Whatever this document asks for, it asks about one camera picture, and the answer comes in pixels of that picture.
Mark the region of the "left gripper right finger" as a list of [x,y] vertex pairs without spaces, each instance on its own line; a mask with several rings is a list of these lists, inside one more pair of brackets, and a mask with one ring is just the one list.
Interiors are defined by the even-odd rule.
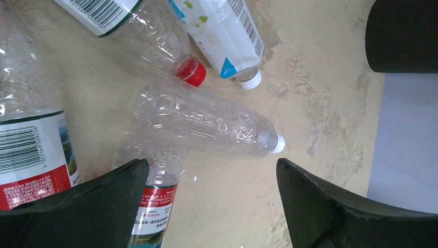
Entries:
[[437,247],[437,215],[367,199],[301,168],[276,164],[294,247]]

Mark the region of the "white label clear bottle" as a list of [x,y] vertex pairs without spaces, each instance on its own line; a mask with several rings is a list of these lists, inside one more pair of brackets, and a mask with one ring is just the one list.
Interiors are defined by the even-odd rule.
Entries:
[[261,83],[264,44],[244,0],[169,3],[220,78],[247,90]]

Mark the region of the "black ribbed waste bin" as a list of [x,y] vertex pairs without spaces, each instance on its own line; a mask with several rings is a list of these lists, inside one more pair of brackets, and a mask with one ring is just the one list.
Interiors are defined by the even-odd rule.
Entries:
[[437,1],[375,1],[365,50],[374,72],[437,73]]

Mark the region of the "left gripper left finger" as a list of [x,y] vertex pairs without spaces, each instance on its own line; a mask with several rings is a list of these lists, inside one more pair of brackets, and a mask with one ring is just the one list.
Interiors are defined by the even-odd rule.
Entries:
[[134,159],[93,180],[1,212],[1,247],[127,247],[149,174]]

